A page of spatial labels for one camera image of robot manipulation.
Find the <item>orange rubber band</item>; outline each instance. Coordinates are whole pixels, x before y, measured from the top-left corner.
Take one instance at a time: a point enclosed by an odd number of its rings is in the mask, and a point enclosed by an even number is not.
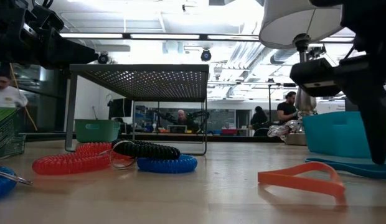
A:
[[[317,180],[308,177],[295,177],[308,171],[321,170],[330,174],[330,181]],[[344,195],[345,187],[337,172],[322,162],[308,162],[287,169],[258,172],[258,182],[298,190],[307,190],[340,197]]]

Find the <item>black coiled keychain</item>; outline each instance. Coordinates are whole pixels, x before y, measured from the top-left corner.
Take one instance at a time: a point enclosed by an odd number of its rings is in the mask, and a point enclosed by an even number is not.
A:
[[[113,151],[121,155],[136,158],[173,160],[178,159],[181,155],[181,152],[175,147],[162,146],[150,142],[117,139],[113,141],[111,146]]]

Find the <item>perforated metal top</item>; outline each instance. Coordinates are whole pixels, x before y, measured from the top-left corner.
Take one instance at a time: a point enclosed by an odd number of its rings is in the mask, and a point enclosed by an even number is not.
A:
[[[135,101],[204,102],[208,65],[71,65],[71,72]]]

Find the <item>teal plastic bin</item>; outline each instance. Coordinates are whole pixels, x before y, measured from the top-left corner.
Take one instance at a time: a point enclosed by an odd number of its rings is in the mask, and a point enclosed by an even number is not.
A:
[[[75,134],[77,141],[112,142],[118,137],[120,122],[113,120],[76,119]]]
[[[311,152],[330,156],[371,158],[365,128],[357,111],[341,111],[303,118]]]

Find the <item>green box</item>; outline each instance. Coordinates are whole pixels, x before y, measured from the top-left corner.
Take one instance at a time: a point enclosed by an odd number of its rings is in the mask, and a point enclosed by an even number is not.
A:
[[[0,108],[0,158],[24,152],[25,136],[21,130],[19,114],[14,108]]]
[[[118,137],[120,122],[113,120],[76,119],[75,134],[77,141],[112,142]]]

